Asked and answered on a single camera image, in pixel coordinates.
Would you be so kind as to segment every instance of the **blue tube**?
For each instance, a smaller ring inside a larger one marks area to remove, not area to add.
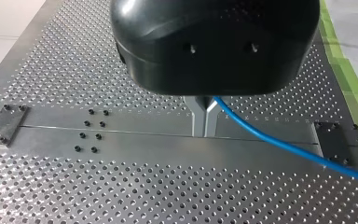
[[[340,172],[344,175],[348,175],[348,176],[353,176],[355,178],[358,179],[358,172],[341,166],[333,161],[328,161],[325,158],[322,158],[316,154],[310,153],[300,147],[295,147],[293,145],[290,145],[288,143],[285,143],[277,138],[274,138],[272,136],[269,136],[265,133],[262,133],[260,131],[258,131],[255,127],[253,127],[252,125],[250,125],[249,123],[247,123],[245,120],[241,119],[236,113],[234,113],[234,111],[232,111],[224,102],[223,100],[218,97],[218,96],[214,96],[213,97],[215,99],[215,101],[223,108],[223,110],[228,114],[229,117],[231,117],[232,119],[234,119],[235,122],[237,122],[242,128],[244,128],[246,131],[248,131],[249,133],[252,133],[254,136],[260,138],[261,140],[268,142],[276,147],[280,147],[283,148],[287,151],[290,151],[292,153],[297,154],[300,157],[303,157],[305,159],[308,159],[310,161],[315,161],[318,162],[319,164],[326,166],[332,170],[335,170],[337,172]]]

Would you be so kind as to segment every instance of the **black robot housing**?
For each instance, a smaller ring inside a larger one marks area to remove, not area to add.
[[[296,76],[319,0],[113,0],[117,50],[143,88],[172,95],[277,91]]]

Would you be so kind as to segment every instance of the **black bolt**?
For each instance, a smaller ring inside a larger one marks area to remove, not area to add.
[[[320,129],[322,126],[324,126],[321,122],[317,122],[315,127],[316,129]]]
[[[20,110],[20,111],[24,111],[25,108],[26,108],[26,105],[19,105],[19,110]]]
[[[6,138],[5,137],[0,137],[0,142],[1,143],[5,143],[7,140],[6,140]]]

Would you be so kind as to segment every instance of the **screw hole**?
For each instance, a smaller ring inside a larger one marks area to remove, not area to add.
[[[197,47],[195,45],[192,45],[190,43],[185,43],[183,45],[183,50],[186,52],[190,52],[191,54],[195,54],[197,51]]]
[[[251,52],[251,53],[257,53],[258,49],[259,49],[259,46],[253,42],[249,42],[249,43],[245,44],[245,46],[243,47],[243,50],[245,52]]]

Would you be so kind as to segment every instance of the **perforated aluminum table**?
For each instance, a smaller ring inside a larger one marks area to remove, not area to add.
[[[182,97],[127,75],[108,8],[48,0],[1,63],[0,109],[30,108],[0,148],[0,223],[358,223],[358,180],[260,142],[222,112],[215,137],[192,137]],[[318,154],[312,122],[339,123],[358,169],[358,131],[319,34],[286,88],[224,99]]]

